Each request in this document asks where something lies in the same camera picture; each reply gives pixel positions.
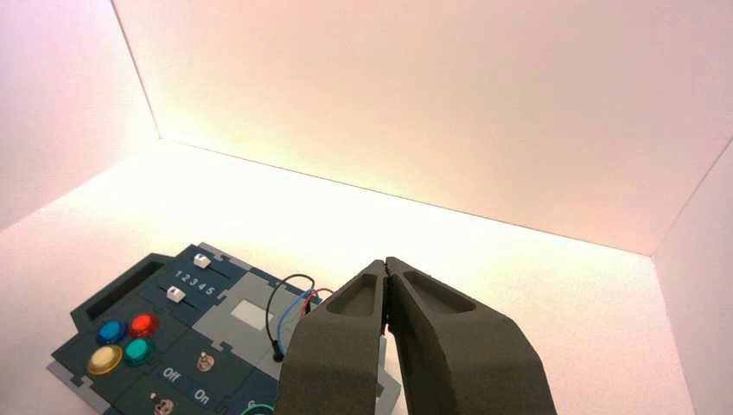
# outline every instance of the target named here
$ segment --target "green object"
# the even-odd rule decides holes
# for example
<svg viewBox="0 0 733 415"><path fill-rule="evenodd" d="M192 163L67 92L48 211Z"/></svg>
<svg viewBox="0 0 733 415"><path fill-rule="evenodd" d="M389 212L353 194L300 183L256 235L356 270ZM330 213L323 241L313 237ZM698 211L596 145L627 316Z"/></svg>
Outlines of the green object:
<svg viewBox="0 0 733 415"><path fill-rule="evenodd" d="M153 354L153 343L148 339L135 339L124 348L124 361L131 366L145 363Z"/></svg>
<svg viewBox="0 0 733 415"><path fill-rule="evenodd" d="M254 412L252 412L255 409L269 409L270 411L273 411L273 412L275 411L275 408L273 408L272 406L265 405L265 404L257 404L257 405L252 405L249 408L245 409L245 411L242 412L241 415L255 415Z"/></svg>

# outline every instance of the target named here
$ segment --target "blue button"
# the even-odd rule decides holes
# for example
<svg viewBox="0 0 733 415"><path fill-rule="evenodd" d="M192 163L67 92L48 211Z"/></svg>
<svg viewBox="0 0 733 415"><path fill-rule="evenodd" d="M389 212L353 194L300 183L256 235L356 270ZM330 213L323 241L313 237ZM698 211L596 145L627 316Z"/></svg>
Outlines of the blue button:
<svg viewBox="0 0 733 415"><path fill-rule="evenodd" d="M121 341L127 335L127 325L119 320L110 320L102 324L97 332L97 343L100 345L113 344Z"/></svg>

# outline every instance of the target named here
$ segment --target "wire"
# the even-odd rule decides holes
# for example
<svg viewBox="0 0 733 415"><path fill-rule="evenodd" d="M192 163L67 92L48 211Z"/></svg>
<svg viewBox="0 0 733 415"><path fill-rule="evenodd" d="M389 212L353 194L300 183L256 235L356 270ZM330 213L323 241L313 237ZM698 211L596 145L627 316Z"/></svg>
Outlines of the wire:
<svg viewBox="0 0 733 415"><path fill-rule="evenodd" d="M300 309L300 318L305 317L305 310L308 308L308 304L313 300L313 298L318 297L319 292L328 291L331 294L334 292L332 290L329 290L328 288L319 288L318 290L314 290L310 293L310 295L305 299L305 303L303 303L303 307Z"/></svg>
<svg viewBox="0 0 733 415"><path fill-rule="evenodd" d="M247 409L245 409L245 411L242 412L240 415L247 415L250 413L250 411L254 411L255 409L269 409L270 411L273 411L273 412L275 411L275 408L273 408L272 406L265 405L265 404L256 404L256 405L252 405L248 407Z"/></svg>
<svg viewBox="0 0 733 415"><path fill-rule="evenodd" d="M288 314L290 314L290 312L293 310L293 307L297 305L298 301L303 300L306 296L309 297L314 292L315 291L313 290L303 291L303 294L298 296L298 298L296 298L295 301L293 301L293 303L290 306L288 306L287 309L285 309L285 312L280 316L280 319L277 320L277 347L280 349L280 353L282 353L283 355L285 355L285 351L283 350L283 344L280 342L280 330L283 327L283 322L285 321L285 317L287 317Z"/></svg>
<svg viewBox="0 0 733 415"><path fill-rule="evenodd" d="M311 277L309 277L309 276L307 276L305 274L292 274L292 275L289 275L288 277L284 278L279 283L277 283L277 285L275 286L275 289L272 290L272 292L270 293L270 298L267 299L267 306L265 307L265 331L267 332L267 338L270 339L270 344L272 344L272 351L274 353L274 355L272 356L272 358L275 361L282 361L283 360L283 353L280 350L280 347L277 345L277 341L272 338L272 333L270 332L270 318L268 318L268 317L270 316L270 306L272 305L272 298L274 298L275 293L277 292L277 290L280 289L280 287L283 286L283 284L285 284L287 281L291 280L292 278L297 278L297 277L306 278L306 279L308 279L310 281L310 289L309 289L309 291L310 290L313 290L316 287L316 281L313 278L311 278Z"/></svg>

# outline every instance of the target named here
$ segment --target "white floor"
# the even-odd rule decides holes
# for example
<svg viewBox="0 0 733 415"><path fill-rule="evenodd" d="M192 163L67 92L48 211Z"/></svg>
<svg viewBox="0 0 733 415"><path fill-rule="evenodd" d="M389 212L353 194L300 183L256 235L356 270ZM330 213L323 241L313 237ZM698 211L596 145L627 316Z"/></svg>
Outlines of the white floor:
<svg viewBox="0 0 733 415"><path fill-rule="evenodd" d="M693 414L651 259L165 142L0 233L0 413L93 413L44 369L69 311L201 241L331 288L397 256L512 317L558 413Z"/></svg>

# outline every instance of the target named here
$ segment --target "blue wire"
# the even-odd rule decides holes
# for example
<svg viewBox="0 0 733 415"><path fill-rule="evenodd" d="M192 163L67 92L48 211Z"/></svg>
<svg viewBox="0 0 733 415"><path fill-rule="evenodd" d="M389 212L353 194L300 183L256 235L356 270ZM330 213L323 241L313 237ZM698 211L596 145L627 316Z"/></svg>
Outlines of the blue wire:
<svg viewBox="0 0 733 415"><path fill-rule="evenodd" d="M293 301L293 304L291 304L290 307L285 309L285 312L280 316L280 320L277 321L277 347L280 349L280 353L282 353L283 355L285 355L285 351L283 350L283 344L280 342L280 329L283 327L283 321L285 320L285 317L290 314L296 304L298 304L300 300L305 299L305 297L307 297L311 291L312 290L303 291L303 294L296 298L296 300Z"/></svg>

